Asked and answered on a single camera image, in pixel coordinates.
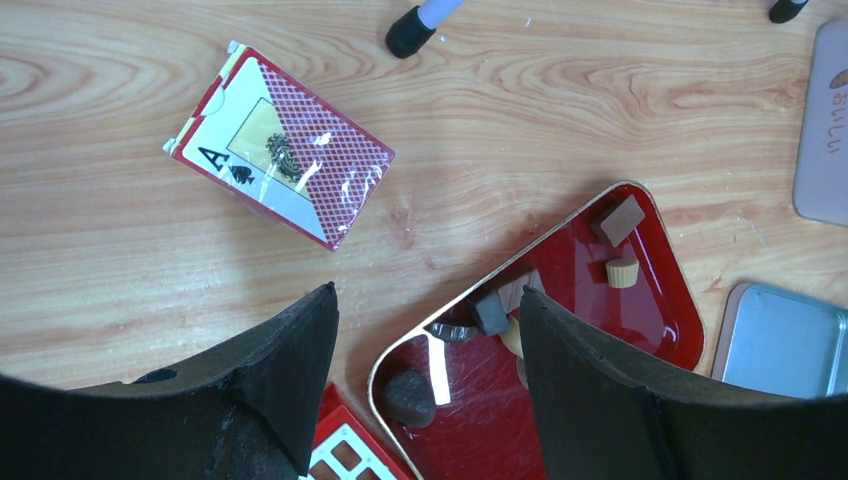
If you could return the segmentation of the dark red chocolate tray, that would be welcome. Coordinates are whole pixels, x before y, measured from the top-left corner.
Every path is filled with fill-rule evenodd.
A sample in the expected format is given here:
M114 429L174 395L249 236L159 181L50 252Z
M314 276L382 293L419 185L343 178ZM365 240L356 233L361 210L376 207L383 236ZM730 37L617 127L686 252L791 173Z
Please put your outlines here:
M390 346L369 403L418 479L675 479L652 369L704 328L658 208L610 186Z

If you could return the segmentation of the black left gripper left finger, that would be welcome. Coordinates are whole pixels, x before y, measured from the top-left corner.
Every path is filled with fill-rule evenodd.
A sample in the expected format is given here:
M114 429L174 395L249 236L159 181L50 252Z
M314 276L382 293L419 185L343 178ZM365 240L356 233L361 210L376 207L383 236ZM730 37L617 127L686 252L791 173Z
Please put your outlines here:
M297 479L339 324L333 284L131 382L1 379L5 479Z

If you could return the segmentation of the pink square card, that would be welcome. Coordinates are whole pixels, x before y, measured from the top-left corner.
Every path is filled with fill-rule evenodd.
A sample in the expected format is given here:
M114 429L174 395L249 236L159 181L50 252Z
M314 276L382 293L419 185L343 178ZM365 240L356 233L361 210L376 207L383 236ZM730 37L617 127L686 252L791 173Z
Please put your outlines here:
M163 151L337 250L394 151L255 48L232 41L227 53Z

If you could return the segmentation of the divided silver tin box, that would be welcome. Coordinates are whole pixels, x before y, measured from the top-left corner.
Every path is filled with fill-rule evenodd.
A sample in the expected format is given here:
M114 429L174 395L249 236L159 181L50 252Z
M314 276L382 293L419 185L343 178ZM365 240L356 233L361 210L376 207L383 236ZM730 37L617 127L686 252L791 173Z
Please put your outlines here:
M816 33L793 186L799 216L847 225L847 21Z

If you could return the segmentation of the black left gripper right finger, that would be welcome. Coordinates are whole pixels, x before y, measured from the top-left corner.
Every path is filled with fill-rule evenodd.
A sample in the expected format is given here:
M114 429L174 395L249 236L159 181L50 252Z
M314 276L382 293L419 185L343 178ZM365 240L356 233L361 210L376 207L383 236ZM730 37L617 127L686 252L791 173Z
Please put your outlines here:
M520 337L550 479L843 479L847 399L737 387L526 288Z

